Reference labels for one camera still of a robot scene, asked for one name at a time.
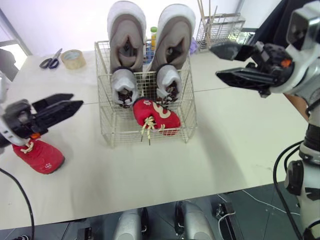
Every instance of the white table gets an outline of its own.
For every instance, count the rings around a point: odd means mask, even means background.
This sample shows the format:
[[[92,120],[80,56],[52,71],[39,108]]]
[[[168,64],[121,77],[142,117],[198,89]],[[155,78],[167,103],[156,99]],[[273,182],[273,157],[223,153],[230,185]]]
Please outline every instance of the white table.
[[[74,93],[85,102],[42,137],[66,157],[55,173],[35,172],[10,147],[0,156],[0,167],[25,189],[36,225],[270,184],[278,154],[305,134],[306,121],[282,94],[262,99],[214,74],[245,63],[202,53],[191,57],[198,129],[190,141],[111,149],[100,134],[94,53],[84,57],[87,66],[75,71],[63,64],[42,70],[44,57],[28,57],[8,91],[7,104],[54,93]],[[278,177],[285,178],[282,168]],[[25,200],[3,174],[0,190],[0,229],[29,226]]]

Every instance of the red sneaker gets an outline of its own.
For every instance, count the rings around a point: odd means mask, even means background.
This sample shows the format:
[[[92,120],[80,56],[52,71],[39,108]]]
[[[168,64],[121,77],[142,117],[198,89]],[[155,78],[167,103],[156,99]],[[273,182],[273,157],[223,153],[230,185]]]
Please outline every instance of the red sneaker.
[[[146,97],[141,97],[134,102],[133,114],[137,123],[142,126],[142,135],[144,130],[147,129],[149,144],[150,129],[159,129],[163,135],[173,136],[178,130],[163,130],[179,128],[181,126],[180,119],[175,112]]]
[[[41,174],[51,174],[65,161],[65,157],[54,146],[40,140],[29,141],[29,146],[12,145],[15,154]]]

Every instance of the tape roll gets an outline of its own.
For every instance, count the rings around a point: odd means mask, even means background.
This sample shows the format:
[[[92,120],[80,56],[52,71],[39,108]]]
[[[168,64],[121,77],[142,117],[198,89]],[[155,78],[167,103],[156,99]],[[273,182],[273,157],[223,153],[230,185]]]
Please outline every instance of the tape roll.
[[[61,60],[67,69],[79,69],[86,65],[82,51],[72,49],[61,54]]]

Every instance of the white shoelace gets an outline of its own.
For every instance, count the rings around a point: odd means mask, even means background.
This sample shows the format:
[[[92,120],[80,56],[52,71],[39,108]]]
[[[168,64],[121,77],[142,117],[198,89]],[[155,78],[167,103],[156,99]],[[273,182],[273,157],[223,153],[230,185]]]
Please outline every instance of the white shoelace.
[[[142,130],[141,130],[141,142],[142,142],[142,139],[144,137],[144,132],[145,132],[145,129],[146,129],[146,134],[148,136],[149,145],[150,145],[150,130],[151,129],[155,130],[155,125],[157,125],[157,123],[155,123],[155,118],[153,116],[149,116],[144,120],[144,125],[142,126]],[[165,128],[166,128],[166,125],[165,124],[161,124],[161,127],[159,128],[158,132],[162,131]]]
[[[28,148],[27,149],[20,149],[21,152],[23,152],[24,154],[27,154],[29,152],[32,151],[33,147],[34,147],[34,143],[31,142],[30,144],[29,143],[26,143],[25,144]]]

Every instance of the wire basket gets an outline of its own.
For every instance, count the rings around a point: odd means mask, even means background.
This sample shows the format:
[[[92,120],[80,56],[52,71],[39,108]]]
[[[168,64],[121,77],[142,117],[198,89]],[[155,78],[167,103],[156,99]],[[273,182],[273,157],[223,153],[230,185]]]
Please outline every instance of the wire basket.
[[[96,57],[96,74],[98,81],[99,94],[99,112],[100,112],[100,126],[101,133],[106,142],[112,147],[122,143],[141,142],[142,127],[138,125],[133,109],[123,108],[112,100],[111,74],[110,69],[110,46],[108,41],[99,41],[94,44]],[[148,56],[152,54],[149,52],[151,48],[148,44],[144,45],[145,63],[151,59]],[[143,70],[147,69],[148,64],[143,65]],[[194,88],[192,82],[190,60],[186,59],[181,70],[178,70],[182,81],[182,93],[180,98],[167,105],[163,105],[169,110],[175,112],[181,122],[179,128],[166,128],[162,131],[151,131],[151,144],[156,140],[176,140],[180,139],[184,142],[192,137],[196,121],[196,106],[194,97]],[[135,72],[135,79],[137,83],[138,94],[140,97],[148,97],[152,100],[157,99],[156,93],[156,72]],[[143,142],[148,142],[147,133],[144,133]]]
[[[225,41],[235,42],[245,24],[245,19],[240,13],[217,14],[210,22],[209,16],[205,17],[205,27],[200,21],[196,43],[200,52],[207,51],[212,44]],[[210,34],[208,45],[207,34]]]

